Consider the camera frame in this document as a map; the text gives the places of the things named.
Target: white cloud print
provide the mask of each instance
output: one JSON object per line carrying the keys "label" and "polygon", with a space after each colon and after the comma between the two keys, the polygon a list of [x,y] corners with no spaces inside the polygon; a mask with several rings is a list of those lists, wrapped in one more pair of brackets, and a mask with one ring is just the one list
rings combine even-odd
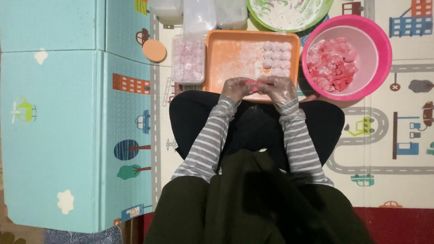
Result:
{"label": "white cloud print", "polygon": [[63,214],[68,214],[69,211],[74,209],[74,196],[71,195],[70,190],[57,193],[57,198],[59,199],[57,206],[62,210]]}

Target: striped sleeve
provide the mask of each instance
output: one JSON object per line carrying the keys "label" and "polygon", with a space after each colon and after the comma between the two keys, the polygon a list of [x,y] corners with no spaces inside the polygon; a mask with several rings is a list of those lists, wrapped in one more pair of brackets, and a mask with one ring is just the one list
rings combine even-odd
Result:
{"label": "striped sleeve", "polygon": [[213,108],[186,159],[176,169],[171,180],[189,175],[200,177],[209,183],[211,177],[216,174],[214,169],[226,141],[230,118],[233,117],[233,113],[224,103],[220,101]]}
{"label": "striped sleeve", "polygon": [[283,129],[283,143],[288,155],[292,180],[299,184],[322,184],[334,187],[333,182],[322,170],[304,118],[301,120],[282,118],[283,116],[280,124]]}

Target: cartoon helicopter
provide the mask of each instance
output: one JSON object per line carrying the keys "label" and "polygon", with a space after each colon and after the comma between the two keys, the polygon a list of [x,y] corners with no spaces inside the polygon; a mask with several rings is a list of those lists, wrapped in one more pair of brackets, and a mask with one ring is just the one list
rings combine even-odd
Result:
{"label": "cartoon helicopter", "polygon": [[29,122],[33,119],[36,120],[36,106],[31,105],[26,101],[24,97],[20,97],[21,103],[17,106],[16,102],[13,102],[12,124],[15,123],[15,118],[22,122]]}

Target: cartoon gas station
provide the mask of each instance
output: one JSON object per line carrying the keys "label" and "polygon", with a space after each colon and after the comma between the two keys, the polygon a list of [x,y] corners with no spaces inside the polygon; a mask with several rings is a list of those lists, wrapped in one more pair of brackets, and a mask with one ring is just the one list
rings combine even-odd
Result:
{"label": "cartoon gas station", "polygon": [[408,122],[409,139],[421,138],[421,132],[425,131],[433,124],[433,102],[428,101],[422,107],[422,118],[420,116],[400,117],[398,112],[393,113],[393,150],[392,159],[396,159],[397,155],[419,155],[418,142],[398,142],[398,121]]}

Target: flour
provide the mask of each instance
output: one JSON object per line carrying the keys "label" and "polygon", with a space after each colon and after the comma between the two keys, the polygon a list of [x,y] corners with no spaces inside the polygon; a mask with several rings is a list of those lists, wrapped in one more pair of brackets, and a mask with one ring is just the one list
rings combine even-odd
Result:
{"label": "flour", "polygon": [[249,0],[267,25],[280,30],[302,30],[317,17],[323,0]]}

